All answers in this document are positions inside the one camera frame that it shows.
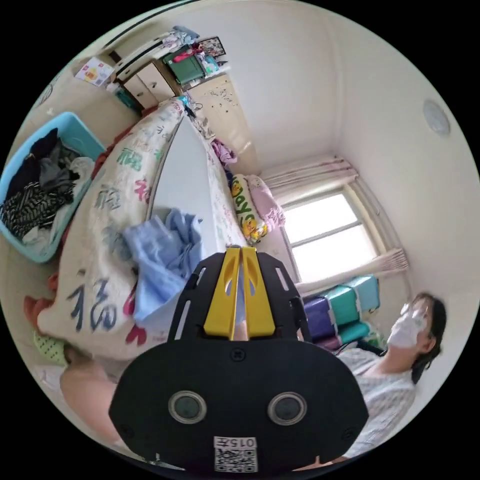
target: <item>device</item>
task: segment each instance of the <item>device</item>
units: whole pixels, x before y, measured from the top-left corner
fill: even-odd
[[[240,269],[248,341],[233,341]],[[369,414],[351,371],[311,341],[282,262],[228,248],[198,264],[167,342],[128,366],[110,418],[137,455],[210,479],[332,461]]]

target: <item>curtain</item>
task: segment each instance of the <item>curtain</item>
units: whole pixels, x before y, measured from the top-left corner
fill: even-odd
[[[347,282],[352,277],[361,277],[363,275],[374,275],[377,278],[388,277],[405,272],[408,268],[409,262],[404,250],[402,248],[393,248],[352,270],[344,271],[319,281],[296,283],[295,286],[302,297],[309,297]]]
[[[332,154],[292,161],[260,174],[281,205],[342,187],[358,176],[348,161]]]

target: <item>yellow duck pillow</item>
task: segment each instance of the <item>yellow duck pillow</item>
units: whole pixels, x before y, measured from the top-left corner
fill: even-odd
[[[252,245],[267,234],[267,225],[259,215],[250,196],[247,179],[240,173],[231,182],[231,196],[235,203],[235,213],[246,241]]]

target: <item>label sticker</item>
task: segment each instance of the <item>label sticker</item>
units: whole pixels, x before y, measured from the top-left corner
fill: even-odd
[[[259,471],[257,439],[253,436],[214,436],[215,471],[254,473]]]

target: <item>white face mask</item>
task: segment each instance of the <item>white face mask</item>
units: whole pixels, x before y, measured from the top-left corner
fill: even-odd
[[[405,305],[401,317],[391,328],[387,344],[401,349],[411,349],[417,345],[417,337],[427,328],[427,320],[420,310],[412,310]]]

